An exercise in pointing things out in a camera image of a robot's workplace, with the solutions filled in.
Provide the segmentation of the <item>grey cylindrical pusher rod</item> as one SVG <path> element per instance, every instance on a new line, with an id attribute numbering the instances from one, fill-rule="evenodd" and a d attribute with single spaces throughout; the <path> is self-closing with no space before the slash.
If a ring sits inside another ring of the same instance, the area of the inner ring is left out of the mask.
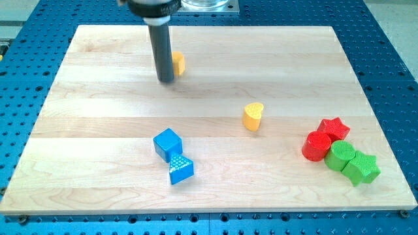
<path id="1" fill-rule="evenodd" d="M 172 50 L 170 45 L 169 25 L 149 26 L 153 58 L 157 79 L 162 83 L 171 83 L 174 80 L 172 64 Z"/>

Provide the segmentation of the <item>black robot tool mount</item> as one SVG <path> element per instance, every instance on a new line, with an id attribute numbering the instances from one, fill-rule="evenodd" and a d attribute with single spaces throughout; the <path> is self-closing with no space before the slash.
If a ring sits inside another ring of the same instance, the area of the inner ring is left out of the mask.
<path id="1" fill-rule="evenodd" d="M 117 0 L 121 7 L 127 5 L 136 16 L 141 17 L 146 25 L 164 25 L 182 6 L 181 0 Z"/>

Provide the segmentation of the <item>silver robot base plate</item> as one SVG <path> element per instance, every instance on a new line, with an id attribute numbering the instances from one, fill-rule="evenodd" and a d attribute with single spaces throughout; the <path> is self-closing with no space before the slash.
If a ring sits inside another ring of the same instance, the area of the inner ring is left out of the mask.
<path id="1" fill-rule="evenodd" d="M 228 15 L 240 13 L 239 0 L 182 0 L 179 15 Z"/>

